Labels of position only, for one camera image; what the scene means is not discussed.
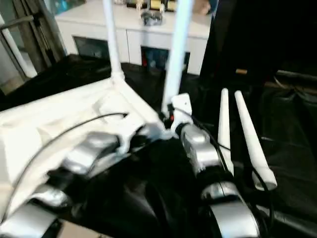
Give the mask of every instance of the black cloth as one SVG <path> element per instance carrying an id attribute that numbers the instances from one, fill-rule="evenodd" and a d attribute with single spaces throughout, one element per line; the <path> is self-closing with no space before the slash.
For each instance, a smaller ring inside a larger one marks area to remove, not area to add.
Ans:
<path id="1" fill-rule="evenodd" d="M 151 75 L 130 64 L 122 66 L 127 83 L 159 110 L 164 74 Z M 1 106 L 18 106 L 109 76 L 105 60 L 69 56 L 8 95 Z M 237 78 L 227 85 L 206 87 L 200 79 L 185 75 L 181 92 L 189 92 L 193 114 L 216 137 L 221 88 L 229 89 L 236 182 L 248 202 L 267 207 L 266 195 L 254 192 L 250 177 L 250 159 L 233 95 L 242 90 L 278 183 L 271 196 L 282 219 L 275 222 L 272 236 L 317 237 L 317 98 L 250 82 Z M 179 140 L 149 145 L 101 175 L 86 192 L 87 201 L 79 206 L 75 219 L 69 219 L 102 233 L 113 237 L 203 236 L 195 181 Z"/>

